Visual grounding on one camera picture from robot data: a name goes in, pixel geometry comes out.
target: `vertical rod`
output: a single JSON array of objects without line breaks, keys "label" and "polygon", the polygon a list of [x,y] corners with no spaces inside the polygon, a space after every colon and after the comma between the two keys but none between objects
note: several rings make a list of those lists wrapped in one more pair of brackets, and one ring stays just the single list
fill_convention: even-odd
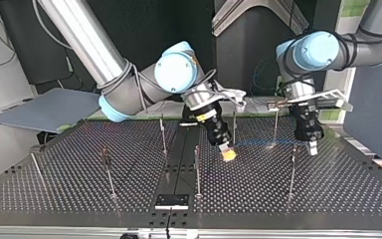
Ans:
[{"label": "vertical rod", "polygon": [[42,170],[40,169],[40,167],[39,167],[39,163],[37,162],[37,159],[36,159],[36,155],[35,155],[33,152],[30,153],[30,155],[31,155],[32,158],[33,158],[34,165],[35,165],[35,167],[36,167],[36,169],[37,169],[37,172],[39,172],[40,176],[43,177]]},{"label": "vertical rod", "polygon": [[237,129],[237,115],[235,114],[234,112],[234,120],[233,120],[233,124],[234,124],[234,132],[233,132],[233,139],[232,139],[232,146],[235,146],[235,138],[236,138],[236,129]]},{"label": "vertical rod", "polygon": [[195,164],[194,164],[194,167],[196,169],[196,172],[197,172],[197,198],[201,198],[203,195],[201,194],[201,189],[200,189],[200,158],[199,158],[199,152],[200,152],[200,148],[198,147],[198,145],[195,146],[195,150],[194,150],[194,159],[195,159]]},{"label": "vertical rod", "polygon": [[46,186],[45,178],[43,177],[43,173],[42,173],[42,170],[40,169],[40,166],[39,166],[39,163],[37,161],[36,155],[33,152],[31,152],[30,155],[33,158],[33,162],[34,162],[34,165],[36,167],[37,172],[39,172],[39,176],[40,176],[40,179],[42,180],[43,186],[45,187],[46,190],[48,190],[48,188]]},{"label": "vertical rod", "polygon": [[163,115],[160,118],[160,130],[162,131],[163,153],[166,155],[167,154],[167,149],[166,149],[165,128],[164,128],[164,125],[163,125]]},{"label": "vertical rod", "polygon": [[117,198],[116,192],[114,192],[114,186],[113,186],[113,181],[112,181],[111,174],[110,174],[110,169],[107,169],[107,177],[109,178],[110,189],[112,191],[111,197],[112,197],[112,199]]},{"label": "vertical rod", "polygon": [[293,145],[292,148],[292,154],[291,154],[291,160],[292,160],[292,174],[290,176],[290,186],[289,186],[289,195],[288,200],[290,201],[293,198],[293,182],[294,182],[294,176],[295,176],[295,165],[298,159],[298,151],[297,151],[297,144]]},{"label": "vertical rod", "polygon": [[274,128],[274,135],[273,135],[273,141],[270,146],[270,148],[273,148],[277,144],[277,137],[278,137],[278,122],[279,122],[279,111],[276,111],[275,114],[275,128]]}]

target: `metal sheet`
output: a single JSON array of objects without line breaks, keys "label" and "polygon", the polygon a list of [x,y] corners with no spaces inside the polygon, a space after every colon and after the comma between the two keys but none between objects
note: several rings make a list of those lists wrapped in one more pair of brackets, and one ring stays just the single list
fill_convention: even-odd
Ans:
[{"label": "metal sheet", "polygon": [[[280,118],[277,145],[270,148],[274,124],[274,118],[237,119],[238,157],[224,162],[202,127],[177,130],[177,121],[167,121],[165,158],[158,120],[89,121],[38,155],[46,187],[30,160],[0,176],[0,226],[58,226],[47,228],[55,233],[153,227],[214,238],[382,236],[382,169],[328,129],[319,155],[309,157],[300,146],[289,197],[294,122]],[[99,164],[103,145],[115,159],[117,205]],[[190,170],[196,145],[201,199],[194,196],[196,170]],[[156,211],[157,195],[166,192],[190,195],[190,208]],[[14,227],[0,227],[8,230]]]},{"label": "metal sheet", "polygon": [[294,122],[279,120],[277,145],[271,148],[274,123],[238,119],[238,156],[230,162],[221,160],[200,131],[203,197],[194,198],[188,212],[190,228],[382,230],[377,164],[329,129],[319,155],[310,157],[299,147],[289,195]]},{"label": "metal sheet", "polygon": [[0,123],[60,133],[64,124],[75,124],[98,109],[98,95],[53,89],[30,102],[0,114]]},{"label": "metal sheet", "polygon": [[[177,124],[165,123],[167,145]],[[104,146],[116,200],[100,163]],[[148,227],[158,216],[152,210],[162,150],[159,121],[83,123],[36,155],[43,180],[30,158],[0,176],[0,225]]]}]

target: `black cable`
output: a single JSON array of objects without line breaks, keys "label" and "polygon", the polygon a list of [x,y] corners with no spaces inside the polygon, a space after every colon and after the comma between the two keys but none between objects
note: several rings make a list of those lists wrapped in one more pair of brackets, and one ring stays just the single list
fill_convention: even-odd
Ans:
[{"label": "black cable", "polygon": [[13,52],[13,54],[9,60],[7,60],[6,62],[0,63],[0,67],[10,63],[14,58],[15,58],[15,52]]},{"label": "black cable", "polygon": [[370,37],[382,38],[382,34],[372,33],[372,32],[370,32],[370,31],[367,31],[367,30],[363,29],[361,26],[358,27],[358,30],[359,30],[360,32],[362,32],[363,34],[368,35],[368,36],[370,36]]}]

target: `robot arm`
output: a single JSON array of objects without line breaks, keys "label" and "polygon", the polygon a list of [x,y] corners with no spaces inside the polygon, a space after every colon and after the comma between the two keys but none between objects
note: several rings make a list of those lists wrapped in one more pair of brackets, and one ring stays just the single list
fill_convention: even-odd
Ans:
[{"label": "robot arm", "polygon": [[157,63],[138,72],[120,55],[86,0],[39,2],[102,89],[98,103],[110,120],[127,120],[172,94],[181,94],[206,127],[209,141],[220,147],[224,158],[231,155],[231,134],[222,120],[219,100],[232,100],[241,110],[245,93],[223,89],[211,79],[215,72],[206,76],[188,43],[172,46]]},{"label": "robot arm", "polygon": [[309,73],[382,66],[382,0],[371,1],[355,34],[314,32],[279,45],[277,60],[289,111],[296,119],[295,138],[307,141],[310,154],[316,154],[316,141],[324,136],[317,120],[322,94],[315,92]]}]

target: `table surface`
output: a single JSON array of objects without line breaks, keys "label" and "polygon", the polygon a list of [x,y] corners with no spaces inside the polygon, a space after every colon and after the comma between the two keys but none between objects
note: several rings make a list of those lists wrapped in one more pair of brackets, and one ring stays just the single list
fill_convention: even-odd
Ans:
[{"label": "table surface", "polygon": [[[0,226],[382,231],[382,169],[328,128],[310,157],[288,117],[280,117],[271,147],[274,120],[237,119],[238,156],[230,162],[200,126],[166,120],[165,155],[159,120],[85,121],[35,154],[42,176],[31,156],[0,175]],[[100,162],[105,146],[116,199]],[[189,207],[156,210],[159,194],[187,194]]]}]

